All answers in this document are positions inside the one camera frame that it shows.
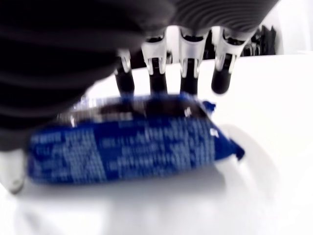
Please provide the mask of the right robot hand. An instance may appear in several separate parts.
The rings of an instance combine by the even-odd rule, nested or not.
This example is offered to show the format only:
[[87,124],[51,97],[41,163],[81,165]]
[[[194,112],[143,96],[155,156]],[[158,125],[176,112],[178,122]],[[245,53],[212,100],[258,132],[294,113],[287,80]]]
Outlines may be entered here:
[[249,36],[274,0],[3,0],[0,3],[0,183],[25,180],[29,136],[110,76],[119,50],[176,25]]

